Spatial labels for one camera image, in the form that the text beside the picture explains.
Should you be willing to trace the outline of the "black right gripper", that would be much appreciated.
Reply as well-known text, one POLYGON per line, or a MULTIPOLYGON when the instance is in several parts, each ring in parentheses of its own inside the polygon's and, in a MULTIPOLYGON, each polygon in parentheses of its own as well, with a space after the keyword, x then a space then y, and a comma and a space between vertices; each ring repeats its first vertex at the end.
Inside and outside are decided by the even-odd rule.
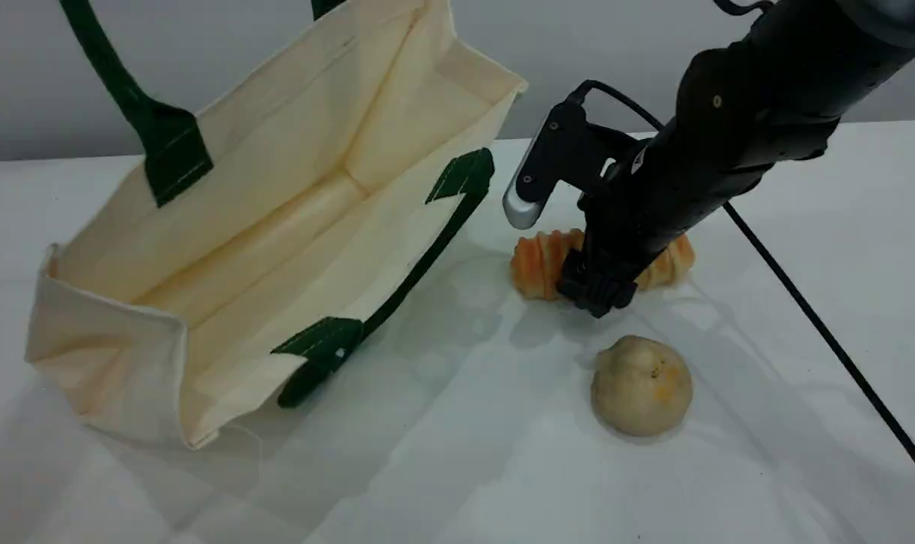
POLYGON ((637 289, 680 283, 695 265, 686 232, 760 181, 737 151, 653 139, 603 192, 588 196, 582 252, 569 252, 557 292, 595 318, 629 306, 637 289))

